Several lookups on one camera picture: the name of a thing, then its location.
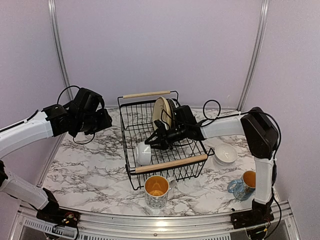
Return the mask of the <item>white bowl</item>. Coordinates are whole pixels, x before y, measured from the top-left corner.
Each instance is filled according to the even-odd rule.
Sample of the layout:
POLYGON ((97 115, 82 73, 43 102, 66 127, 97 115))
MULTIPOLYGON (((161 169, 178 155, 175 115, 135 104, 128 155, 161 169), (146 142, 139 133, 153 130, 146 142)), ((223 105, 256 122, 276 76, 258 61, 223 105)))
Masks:
POLYGON ((135 147, 135 160, 139 166, 148 166, 151 164, 152 150, 149 144, 144 141, 139 142, 135 147))
POLYGON ((221 143, 214 148, 213 157, 217 164, 230 166, 238 159, 238 153, 232 145, 221 143))

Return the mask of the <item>cream gold rimmed plate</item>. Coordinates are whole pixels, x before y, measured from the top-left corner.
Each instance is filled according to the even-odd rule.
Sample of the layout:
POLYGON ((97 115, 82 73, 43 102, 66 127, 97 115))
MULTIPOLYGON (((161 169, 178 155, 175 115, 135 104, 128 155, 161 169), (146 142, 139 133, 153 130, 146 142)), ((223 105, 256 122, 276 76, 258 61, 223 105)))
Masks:
POLYGON ((163 96, 160 96, 153 105, 152 125, 154 130, 158 128, 155 124, 156 120, 160 120, 165 125, 166 130, 169 130, 172 126, 171 106, 163 96))

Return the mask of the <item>black wire dish rack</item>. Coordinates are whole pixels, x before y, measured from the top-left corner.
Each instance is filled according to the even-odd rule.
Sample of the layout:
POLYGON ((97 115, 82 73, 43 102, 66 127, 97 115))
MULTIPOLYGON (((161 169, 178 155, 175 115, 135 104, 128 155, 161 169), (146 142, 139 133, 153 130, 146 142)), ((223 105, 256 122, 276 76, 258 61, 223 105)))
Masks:
POLYGON ((117 99, 125 168, 132 188, 160 175, 197 178, 214 150, 206 150, 191 108, 177 91, 132 94, 117 99))

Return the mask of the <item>grey reindeer plate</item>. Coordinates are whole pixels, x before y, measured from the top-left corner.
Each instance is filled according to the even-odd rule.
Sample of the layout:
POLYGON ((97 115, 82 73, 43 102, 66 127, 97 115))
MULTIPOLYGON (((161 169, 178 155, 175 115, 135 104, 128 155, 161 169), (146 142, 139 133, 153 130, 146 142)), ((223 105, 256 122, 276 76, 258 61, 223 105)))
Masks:
POLYGON ((170 112, 171 112, 171 118, 173 121, 176 120, 176 114, 175 114, 175 109, 177 108, 177 103, 171 99, 171 98, 167 98, 167 101, 169 103, 169 106, 170 106, 170 112))

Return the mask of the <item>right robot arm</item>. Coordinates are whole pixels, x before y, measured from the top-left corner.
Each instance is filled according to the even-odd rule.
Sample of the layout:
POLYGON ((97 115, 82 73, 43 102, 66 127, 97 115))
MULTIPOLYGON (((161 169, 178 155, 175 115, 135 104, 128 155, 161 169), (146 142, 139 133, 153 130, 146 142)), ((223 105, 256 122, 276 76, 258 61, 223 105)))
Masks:
POLYGON ((221 136, 202 143, 183 140, 167 150, 154 150, 152 158, 157 163, 167 162, 203 154, 203 149, 211 154, 221 144, 229 144, 235 148, 238 158, 234 163, 222 166, 216 162, 214 155, 210 155, 206 162, 163 171, 161 175, 168 179, 171 188, 167 203, 162 208, 151 208, 146 199, 142 198, 141 212, 146 216, 177 217, 226 213, 232 208, 250 208, 253 196, 240 201, 227 191, 230 181, 240 178, 245 171, 255 170, 254 158, 243 135, 221 136))

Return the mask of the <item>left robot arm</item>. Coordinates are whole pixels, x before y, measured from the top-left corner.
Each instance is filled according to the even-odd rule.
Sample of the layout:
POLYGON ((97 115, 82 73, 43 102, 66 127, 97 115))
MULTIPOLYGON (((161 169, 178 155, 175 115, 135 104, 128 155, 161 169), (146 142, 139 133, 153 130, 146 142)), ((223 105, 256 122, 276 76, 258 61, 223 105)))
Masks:
MULTIPOLYGON (((105 108, 103 97, 87 88, 79 88, 73 100, 61 105, 45 107, 32 116, 0 130, 0 156, 3 158, 16 150, 43 139, 68 133, 75 138, 78 133, 94 136, 112 126, 112 118, 105 108)), ((53 194, 37 187, 16 174, 6 171, 0 164, 0 190, 43 211, 53 223, 63 219, 63 211, 53 194)))

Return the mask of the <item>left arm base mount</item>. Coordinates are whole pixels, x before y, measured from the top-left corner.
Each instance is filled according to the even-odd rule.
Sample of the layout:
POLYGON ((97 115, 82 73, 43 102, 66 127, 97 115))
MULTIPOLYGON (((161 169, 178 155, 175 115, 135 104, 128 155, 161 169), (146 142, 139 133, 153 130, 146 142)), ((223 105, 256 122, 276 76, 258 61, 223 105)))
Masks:
POLYGON ((49 214, 43 210, 39 210, 36 214, 36 218, 57 226, 76 228, 80 219, 80 213, 78 211, 59 209, 56 213, 49 214))

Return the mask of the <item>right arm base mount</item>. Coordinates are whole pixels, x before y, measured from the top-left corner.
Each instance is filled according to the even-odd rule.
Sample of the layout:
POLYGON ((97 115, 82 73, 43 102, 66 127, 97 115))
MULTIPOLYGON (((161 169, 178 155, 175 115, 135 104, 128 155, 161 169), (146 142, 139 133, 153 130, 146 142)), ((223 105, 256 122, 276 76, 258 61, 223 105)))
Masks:
POLYGON ((260 210, 246 210, 233 212, 231 214, 231 223, 234 229, 248 228, 256 225, 265 224, 273 221, 274 215, 269 210, 265 215, 262 215, 260 210))

